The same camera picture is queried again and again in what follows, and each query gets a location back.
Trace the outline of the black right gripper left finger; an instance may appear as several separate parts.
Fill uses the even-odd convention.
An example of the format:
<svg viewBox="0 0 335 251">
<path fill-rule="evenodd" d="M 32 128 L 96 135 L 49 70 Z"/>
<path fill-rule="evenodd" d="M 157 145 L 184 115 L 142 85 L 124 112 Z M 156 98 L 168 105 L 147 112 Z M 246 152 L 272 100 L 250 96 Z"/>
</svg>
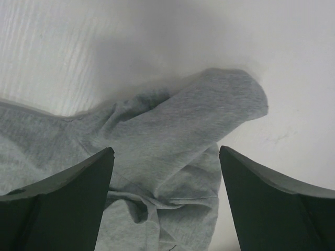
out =
<svg viewBox="0 0 335 251">
<path fill-rule="evenodd" d="M 1 196 L 1 250 L 94 250 L 114 159 L 108 147 Z"/>
</svg>

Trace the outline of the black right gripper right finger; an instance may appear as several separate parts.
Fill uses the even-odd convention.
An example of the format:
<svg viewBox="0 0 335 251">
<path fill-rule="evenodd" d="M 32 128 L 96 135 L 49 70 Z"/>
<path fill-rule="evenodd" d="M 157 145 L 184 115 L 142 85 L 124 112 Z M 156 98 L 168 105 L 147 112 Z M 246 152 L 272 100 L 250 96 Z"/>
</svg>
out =
<svg viewBox="0 0 335 251">
<path fill-rule="evenodd" d="M 334 250 L 334 191 L 222 146 L 222 176 L 241 250 Z"/>
</svg>

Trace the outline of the grey t-shirt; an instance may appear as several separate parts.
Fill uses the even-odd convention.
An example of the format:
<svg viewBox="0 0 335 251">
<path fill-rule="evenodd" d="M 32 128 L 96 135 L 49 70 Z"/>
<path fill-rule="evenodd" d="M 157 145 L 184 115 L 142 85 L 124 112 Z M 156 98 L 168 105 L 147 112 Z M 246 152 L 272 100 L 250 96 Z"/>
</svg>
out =
<svg viewBox="0 0 335 251">
<path fill-rule="evenodd" d="M 222 179 L 217 143 L 268 112 L 242 70 L 208 69 L 159 91 L 73 118 L 1 105 L 1 194 L 115 152 L 97 250 L 207 250 Z"/>
</svg>

